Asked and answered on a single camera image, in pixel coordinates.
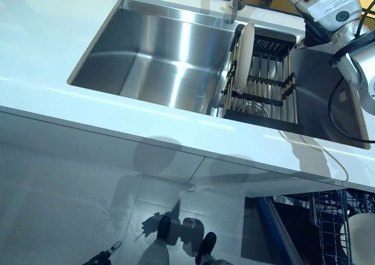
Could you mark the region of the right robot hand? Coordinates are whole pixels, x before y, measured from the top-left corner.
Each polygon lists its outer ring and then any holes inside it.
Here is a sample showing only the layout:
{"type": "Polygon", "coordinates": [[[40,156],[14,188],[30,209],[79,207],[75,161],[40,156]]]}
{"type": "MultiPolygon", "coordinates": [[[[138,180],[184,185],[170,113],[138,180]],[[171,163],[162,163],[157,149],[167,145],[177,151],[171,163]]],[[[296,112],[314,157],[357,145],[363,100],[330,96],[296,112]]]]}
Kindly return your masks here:
{"type": "Polygon", "coordinates": [[[359,0],[287,0],[305,22],[303,47],[338,41],[337,33],[348,29],[352,40],[362,14],[359,0]]]}

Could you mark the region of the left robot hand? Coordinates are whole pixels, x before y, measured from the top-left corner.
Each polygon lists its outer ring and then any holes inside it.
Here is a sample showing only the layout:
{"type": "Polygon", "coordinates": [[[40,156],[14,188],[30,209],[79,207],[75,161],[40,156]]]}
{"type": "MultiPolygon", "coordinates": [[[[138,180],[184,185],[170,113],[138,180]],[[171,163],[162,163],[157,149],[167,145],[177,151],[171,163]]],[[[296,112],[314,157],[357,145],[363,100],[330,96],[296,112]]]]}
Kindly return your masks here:
{"type": "Polygon", "coordinates": [[[99,254],[96,254],[94,257],[89,259],[83,265],[112,265],[110,257],[116,252],[122,245],[122,241],[115,242],[112,246],[109,247],[106,251],[101,251],[99,254]]]}

